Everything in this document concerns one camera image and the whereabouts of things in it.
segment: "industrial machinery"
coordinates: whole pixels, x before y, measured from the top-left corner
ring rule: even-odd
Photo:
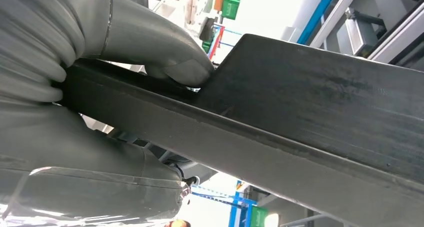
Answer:
[[[0,15],[7,225],[28,211],[57,226],[178,211],[177,171],[79,114],[354,227],[424,222],[422,72],[249,34],[214,72],[129,0],[0,0]]]

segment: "white wall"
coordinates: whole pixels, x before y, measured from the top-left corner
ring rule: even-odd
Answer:
[[[226,28],[280,39],[286,27],[305,28],[321,0],[241,0],[236,20]]]

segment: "blue metal frame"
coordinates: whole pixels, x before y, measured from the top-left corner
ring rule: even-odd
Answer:
[[[329,7],[331,1],[332,0],[321,0],[321,2],[319,2],[318,6],[316,7],[315,11],[310,17],[309,22],[307,23],[305,29],[303,30],[302,34],[297,40],[298,44],[302,44],[302,45],[306,44],[306,41],[308,41],[315,27],[319,23],[321,16],[323,16],[324,12]]]
[[[201,186],[193,186],[193,189],[196,189],[196,188],[207,190],[216,195],[210,195],[210,194],[204,194],[204,193],[198,193],[198,192],[192,191],[193,195],[231,206],[228,227],[236,227],[235,224],[236,224],[237,209],[241,209],[242,211],[242,214],[240,215],[240,222],[237,227],[251,226],[252,210],[253,210],[253,206],[256,206],[257,204],[256,201],[248,199],[248,198],[240,197],[240,192],[238,191],[235,192],[234,196],[230,196],[227,194],[216,192],[212,189],[203,188]],[[232,199],[232,202],[225,201],[224,199]]]

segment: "black metal plate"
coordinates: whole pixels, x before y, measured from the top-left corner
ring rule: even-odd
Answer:
[[[424,183],[424,73],[244,35],[196,106]]]

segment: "black metal bar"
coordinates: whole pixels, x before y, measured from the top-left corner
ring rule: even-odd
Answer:
[[[199,93],[97,60],[62,105],[352,226],[424,222],[424,74],[245,35]]]
[[[352,226],[424,222],[419,184],[145,90],[146,76],[97,64],[68,69],[62,105]]]

